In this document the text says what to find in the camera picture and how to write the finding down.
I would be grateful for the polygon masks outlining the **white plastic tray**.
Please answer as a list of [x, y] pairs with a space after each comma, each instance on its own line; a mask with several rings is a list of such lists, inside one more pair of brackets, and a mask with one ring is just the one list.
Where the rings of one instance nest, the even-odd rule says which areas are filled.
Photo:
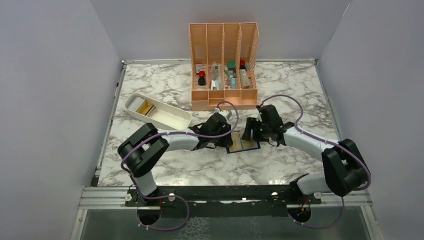
[[[145, 104], [143, 108], [140, 107], [137, 111], [131, 111], [127, 109], [127, 106], [136, 96], [144, 98]], [[184, 130], [189, 127], [192, 121], [190, 112], [140, 93], [131, 94], [124, 103], [124, 109], [131, 117], [145, 123], [152, 123], [156, 128], [163, 130]]]

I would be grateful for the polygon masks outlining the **black leather card holder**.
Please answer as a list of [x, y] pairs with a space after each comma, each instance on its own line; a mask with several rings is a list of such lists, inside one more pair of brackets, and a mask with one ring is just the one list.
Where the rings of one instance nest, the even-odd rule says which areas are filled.
[[244, 140], [242, 139], [242, 133], [240, 131], [234, 131], [231, 133], [232, 145], [226, 147], [228, 154], [251, 151], [260, 149], [260, 143], [253, 139]]

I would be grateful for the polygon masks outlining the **gold credit card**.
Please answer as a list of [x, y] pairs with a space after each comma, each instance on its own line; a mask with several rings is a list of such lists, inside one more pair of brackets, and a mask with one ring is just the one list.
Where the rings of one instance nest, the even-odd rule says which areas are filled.
[[243, 140], [242, 135], [239, 131], [231, 133], [232, 146], [229, 147], [230, 152], [247, 151], [257, 147], [253, 140]]

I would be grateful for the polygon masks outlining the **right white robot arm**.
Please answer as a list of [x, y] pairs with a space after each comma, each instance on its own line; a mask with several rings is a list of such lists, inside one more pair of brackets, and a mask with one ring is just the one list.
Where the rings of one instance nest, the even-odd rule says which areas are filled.
[[323, 171], [302, 175], [290, 182], [289, 199], [300, 204], [314, 193], [334, 193], [344, 197], [369, 179], [365, 162], [356, 144], [345, 139], [339, 142], [307, 135], [293, 122], [283, 122], [275, 106], [258, 106], [258, 117], [246, 120], [242, 140], [274, 141], [278, 146], [299, 149], [322, 162]]

